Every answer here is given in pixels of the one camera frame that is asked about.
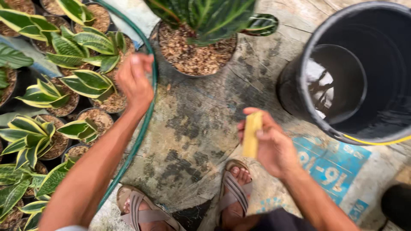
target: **bucket rim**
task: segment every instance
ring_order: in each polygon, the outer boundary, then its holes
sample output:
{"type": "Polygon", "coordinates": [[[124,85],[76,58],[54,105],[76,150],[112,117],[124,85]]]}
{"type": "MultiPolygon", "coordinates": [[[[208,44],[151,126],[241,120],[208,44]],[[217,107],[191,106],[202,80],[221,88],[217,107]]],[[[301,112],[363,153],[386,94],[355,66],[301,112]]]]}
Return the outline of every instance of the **bucket rim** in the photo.
{"type": "Polygon", "coordinates": [[[311,115],[312,120],[314,123],[319,126],[326,134],[329,136],[343,141],[345,143],[354,144],[354,145],[377,145],[377,144],[387,144],[391,141],[399,140],[406,136],[409,136],[409,128],[404,128],[403,130],[389,135],[382,138],[375,138],[375,139],[362,139],[361,141],[343,134],[342,132],[337,131],[336,129],[332,128],[327,122],[325,122],[321,117],[315,112],[315,108],[311,97],[308,92],[308,87],[306,86],[306,79],[307,76],[303,73],[303,70],[306,69],[307,60],[309,59],[311,53],[315,45],[324,35],[324,33],[335,23],[342,20],[343,18],[349,17],[353,14],[360,13],[362,11],[367,11],[370,9],[387,9],[392,10],[397,13],[401,13],[404,15],[408,15],[411,18],[411,11],[410,8],[403,6],[398,3],[393,2],[362,2],[358,4],[351,5],[349,7],[343,8],[333,15],[331,15],[328,19],[326,19],[317,29],[312,33],[312,36],[308,39],[304,50],[300,56],[300,63],[298,70],[297,70],[297,90],[301,101],[303,102],[304,109],[311,115]]]}

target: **hand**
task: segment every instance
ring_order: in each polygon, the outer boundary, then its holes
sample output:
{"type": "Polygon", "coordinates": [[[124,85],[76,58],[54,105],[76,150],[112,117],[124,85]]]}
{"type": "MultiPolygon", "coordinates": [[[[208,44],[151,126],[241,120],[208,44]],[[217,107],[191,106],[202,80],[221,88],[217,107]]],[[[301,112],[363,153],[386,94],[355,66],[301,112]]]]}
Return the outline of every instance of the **hand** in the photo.
{"type": "Polygon", "coordinates": [[[153,61],[153,55],[133,53],[119,68],[115,80],[127,97],[127,110],[145,112],[150,106],[154,92],[145,72],[152,72],[153,61]]]}
{"type": "MultiPolygon", "coordinates": [[[[246,115],[256,111],[260,111],[260,109],[248,107],[243,110],[246,115]]],[[[242,143],[245,120],[240,121],[237,128],[238,137],[242,143]]],[[[283,179],[285,176],[293,174],[295,170],[301,169],[293,141],[267,111],[263,111],[263,130],[257,131],[256,136],[259,139],[257,160],[269,174],[283,179]]]]}

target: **black pants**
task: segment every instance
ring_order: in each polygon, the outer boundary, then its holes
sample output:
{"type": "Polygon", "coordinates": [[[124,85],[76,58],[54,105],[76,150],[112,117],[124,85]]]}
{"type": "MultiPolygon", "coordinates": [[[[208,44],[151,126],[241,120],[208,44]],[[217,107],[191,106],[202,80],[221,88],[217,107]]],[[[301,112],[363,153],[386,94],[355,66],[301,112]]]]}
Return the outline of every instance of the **black pants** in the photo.
{"type": "Polygon", "coordinates": [[[261,216],[259,222],[250,231],[316,231],[306,220],[279,208],[261,216]]]}

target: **green garden hose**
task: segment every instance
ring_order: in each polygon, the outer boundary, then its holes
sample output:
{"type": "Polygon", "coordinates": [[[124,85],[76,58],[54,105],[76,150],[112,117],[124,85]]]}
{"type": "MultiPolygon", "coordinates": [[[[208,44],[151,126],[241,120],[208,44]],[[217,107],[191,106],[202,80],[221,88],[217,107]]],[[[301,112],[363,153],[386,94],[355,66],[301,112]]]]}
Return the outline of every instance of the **green garden hose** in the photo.
{"type": "MultiPolygon", "coordinates": [[[[103,7],[105,7],[106,9],[111,11],[112,13],[114,13],[117,17],[122,19],[124,22],[126,22],[131,28],[133,28],[133,30],[139,35],[141,40],[143,40],[144,44],[147,46],[148,53],[154,55],[154,50],[150,46],[150,43],[148,42],[147,38],[145,37],[143,32],[130,19],[128,19],[123,13],[121,13],[116,8],[112,7],[111,5],[107,4],[103,0],[93,0],[93,1],[101,4],[103,7]]],[[[157,70],[157,61],[156,61],[155,56],[154,56],[154,62],[153,62],[153,65],[152,65],[152,69],[153,69],[153,72],[152,72],[152,86],[153,86],[153,89],[154,89],[154,99],[151,102],[147,113],[145,114],[143,125],[141,126],[141,130],[139,132],[139,135],[137,136],[137,140],[134,143],[133,148],[130,151],[130,154],[128,155],[128,157],[127,157],[126,161],[124,162],[123,166],[120,168],[120,171],[118,172],[118,174],[115,176],[115,178],[113,179],[113,181],[111,182],[111,184],[107,188],[107,191],[104,194],[103,199],[101,200],[97,211],[100,210],[100,208],[103,206],[104,202],[107,200],[107,198],[113,192],[114,188],[116,187],[116,185],[118,184],[120,179],[123,177],[123,175],[126,172],[126,170],[128,169],[128,167],[130,166],[130,163],[133,160],[133,157],[136,155],[137,151],[140,148],[141,143],[143,142],[145,132],[147,131],[148,124],[150,123],[151,116],[153,114],[155,96],[156,96],[156,93],[157,93],[158,70],[157,70]]]]}

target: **foot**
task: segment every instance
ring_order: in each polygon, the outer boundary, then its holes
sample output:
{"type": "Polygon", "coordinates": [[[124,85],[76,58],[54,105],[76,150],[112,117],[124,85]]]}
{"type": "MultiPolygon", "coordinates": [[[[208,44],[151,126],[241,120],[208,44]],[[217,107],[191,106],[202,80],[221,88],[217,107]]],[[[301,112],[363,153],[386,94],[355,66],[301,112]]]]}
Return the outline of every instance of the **foot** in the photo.
{"type": "MultiPolygon", "coordinates": [[[[230,169],[230,172],[241,186],[251,182],[251,175],[245,168],[233,167],[230,169]]],[[[229,191],[227,187],[224,187],[224,194],[229,191]]],[[[221,212],[222,228],[234,228],[244,216],[244,211],[238,201],[229,205],[221,212]]]]}
{"type": "MultiPolygon", "coordinates": [[[[123,208],[125,214],[130,213],[130,198],[127,198],[123,208]]],[[[140,210],[151,210],[151,208],[148,206],[147,202],[142,200],[139,206],[139,211],[140,210]]],[[[139,223],[139,226],[141,231],[174,231],[174,229],[165,221],[139,223]]]]}

